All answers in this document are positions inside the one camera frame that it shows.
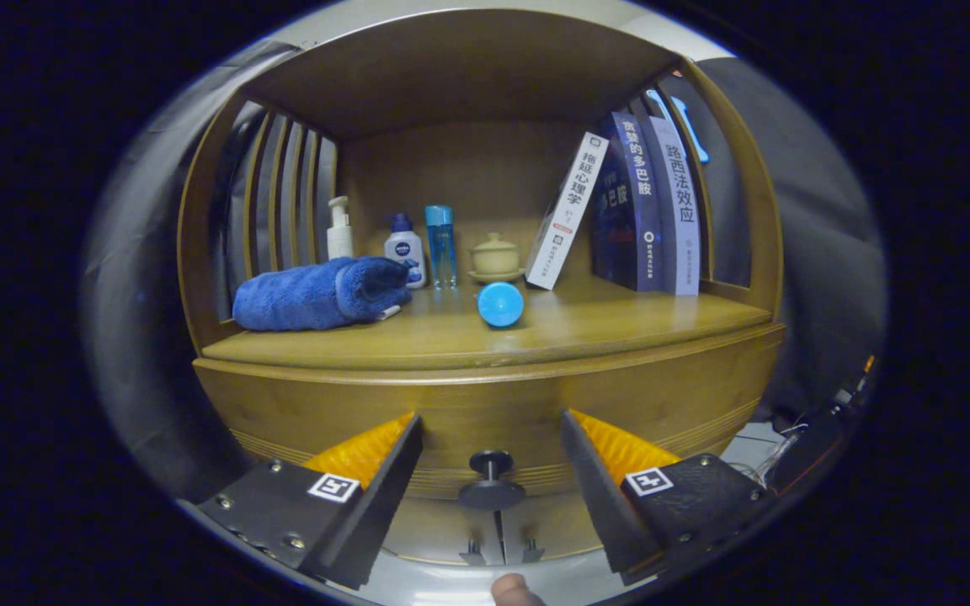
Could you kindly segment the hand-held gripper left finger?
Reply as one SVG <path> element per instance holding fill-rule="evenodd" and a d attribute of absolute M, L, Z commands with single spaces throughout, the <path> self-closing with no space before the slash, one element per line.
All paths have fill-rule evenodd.
<path fill-rule="evenodd" d="M 318 454 L 253 437 L 243 443 L 257 463 L 179 507 L 294 582 L 368 583 L 423 453 L 423 419 L 408 412 Z"/>

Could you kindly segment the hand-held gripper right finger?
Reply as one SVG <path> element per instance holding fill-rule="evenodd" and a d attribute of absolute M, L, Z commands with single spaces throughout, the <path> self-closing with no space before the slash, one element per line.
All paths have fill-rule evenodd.
<path fill-rule="evenodd" d="M 563 451 L 610 569 L 625 584 L 671 582 L 737 545 L 776 492 L 712 454 L 688 458 L 569 409 Z"/>

